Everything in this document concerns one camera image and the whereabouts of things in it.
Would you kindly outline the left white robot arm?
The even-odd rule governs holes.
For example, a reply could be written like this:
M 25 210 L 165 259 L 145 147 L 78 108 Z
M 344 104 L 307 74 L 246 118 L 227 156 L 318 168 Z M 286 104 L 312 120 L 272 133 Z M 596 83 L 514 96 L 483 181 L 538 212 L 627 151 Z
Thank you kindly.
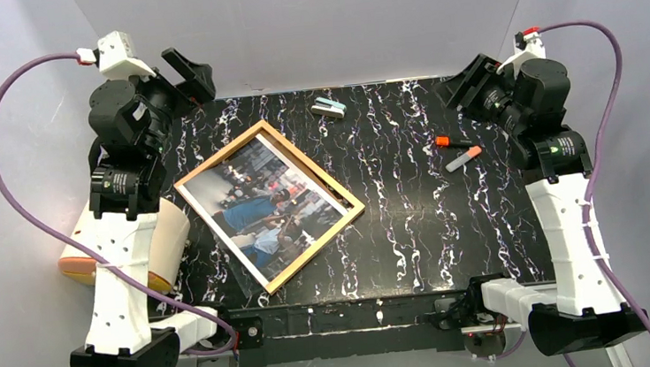
M 176 367 L 180 354 L 217 332 L 212 308 L 182 306 L 157 325 L 149 321 L 151 247 L 166 169 L 161 160 L 172 123 L 215 97 L 209 65 L 168 48 L 162 58 L 180 74 L 108 79 L 89 98 L 88 123 L 104 156 L 90 175 L 89 210 L 96 260 L 93 317 L 71 367 Z

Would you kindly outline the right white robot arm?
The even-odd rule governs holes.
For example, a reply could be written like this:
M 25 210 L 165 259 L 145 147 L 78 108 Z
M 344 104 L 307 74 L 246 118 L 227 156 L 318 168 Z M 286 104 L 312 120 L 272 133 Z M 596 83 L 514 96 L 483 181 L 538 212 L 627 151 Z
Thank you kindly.
M 595 169 L 586 143 L 563 122 L 570 92 L 566 67 L 547 58 L 504 65 L 480 55 L 434 89 L 445 107 L 490 123 L 509 138 L 511 163 L 524 179 L 554 266 L 555 294 L 503 273 L 470 279 L 450 310 L 462 321 L 505 316 L 531 336 L 542 355 L 612 347 L 645 329 L 601 264 L 607 254 L 588 238 L 598 224 L 585 198 Z

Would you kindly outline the black marker orange cap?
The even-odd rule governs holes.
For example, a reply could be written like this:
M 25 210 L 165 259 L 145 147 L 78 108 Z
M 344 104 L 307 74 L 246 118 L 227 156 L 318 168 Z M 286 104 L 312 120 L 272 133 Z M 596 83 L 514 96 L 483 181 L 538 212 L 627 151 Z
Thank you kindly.
M 435 139 L 435 144 L 439 147 L 452 147 L 452 148 L 471 148 L 475 146 L 470 140 L 461 140 L 457 138 L 452 138 L 449 136 L 437 136 Z

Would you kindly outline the grey marker salmon cap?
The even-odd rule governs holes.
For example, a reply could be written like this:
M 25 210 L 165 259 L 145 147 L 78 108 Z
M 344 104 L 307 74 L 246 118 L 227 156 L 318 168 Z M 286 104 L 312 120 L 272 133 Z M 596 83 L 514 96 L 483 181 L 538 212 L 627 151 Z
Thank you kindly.
M 455 172 L 456 170 L 462 168 L 467 163 L 474 160 L 474 158 L 477 157 L 481 152 L 482 148 L 478 145 L 467 149 L 464 153 L 459 155 L 459 157 L 447 164 L 445 167 L 447 172 Z

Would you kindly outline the white cylindrical orange-based device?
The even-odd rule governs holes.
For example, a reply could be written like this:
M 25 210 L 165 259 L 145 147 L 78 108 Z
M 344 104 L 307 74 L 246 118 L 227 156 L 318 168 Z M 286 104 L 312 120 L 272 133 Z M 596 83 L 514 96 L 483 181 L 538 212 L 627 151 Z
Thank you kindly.
M 149 255 L 149 287 L 161 293 L 171 292 L 188 242 L 190 220 L 175 203 L 160 200 L 157 227 Z M 62 274 L 82 285 L 95 284 L 96 260 L 77 248 L 65 246 L 57 260 Z

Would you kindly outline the teal white stapler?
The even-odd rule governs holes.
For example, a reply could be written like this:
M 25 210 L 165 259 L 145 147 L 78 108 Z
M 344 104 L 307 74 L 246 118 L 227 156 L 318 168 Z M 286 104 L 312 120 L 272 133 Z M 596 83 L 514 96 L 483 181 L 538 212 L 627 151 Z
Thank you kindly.
M 346 114 L 346 105 L 336 102 L 325 97 L 318 97 L 315 103 L 310 106 L 310 111 L 313 114 L 320 116 L 327 116 L 330 118 L 343 119 Z

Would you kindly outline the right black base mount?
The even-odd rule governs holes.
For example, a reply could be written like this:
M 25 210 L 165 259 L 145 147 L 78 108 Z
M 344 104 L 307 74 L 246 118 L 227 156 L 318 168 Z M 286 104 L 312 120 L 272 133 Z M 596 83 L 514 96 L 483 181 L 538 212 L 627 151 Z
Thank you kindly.
M 510 318 L 484 305 L 482 286 L 508 280 L 502 273 L 472 277 L 461 296 L 441 297 L 425 320 L 441 331 L 460 330 L 471 357 L 495 362 L 514 354 L 524 343 L 526 332 Z

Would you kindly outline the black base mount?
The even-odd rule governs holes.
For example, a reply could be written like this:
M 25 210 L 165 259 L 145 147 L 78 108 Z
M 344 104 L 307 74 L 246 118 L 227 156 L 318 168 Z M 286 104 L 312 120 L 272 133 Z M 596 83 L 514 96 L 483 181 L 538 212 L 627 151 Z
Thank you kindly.
M 524 343 L 526 332 L 510 318 L 484 305 L 482 286 L 508 280 L 502 273 L 472 277 L 461 296 L 441 297 L 425 320 L 441 331 L 460 330 L 471 357 L 495 362 L 514 354 Z
M 225 352 L 239 352 L 242 349 L 260 348 L 263 345 L 264 321 L 260 314 L 248 310 L 230 310 L 220 305 L 213 306 L 218 317 L 230 325 L 236 332 L 232 336 L 221 327 L 207 339 L 202 339 L 190 349 L 184 350 L 187 356 L 211 356 Z

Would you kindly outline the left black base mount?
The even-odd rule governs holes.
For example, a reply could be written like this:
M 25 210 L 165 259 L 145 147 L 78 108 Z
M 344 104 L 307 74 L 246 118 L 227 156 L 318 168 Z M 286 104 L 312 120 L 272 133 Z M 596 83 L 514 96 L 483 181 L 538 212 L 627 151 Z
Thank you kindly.
M 187 356 L 211 356 L 225 352 L 239 352 L 242 349 L 260 348 L 263 345 L 264 321 L 260 314 L 248 310 L 230 310 L 220 305 L 213 306 L 218 317 L 230 325 L 236 332 L 232 336 L 221 327 L 207 339 L 202 339 L 190 349 L 184 350 Z

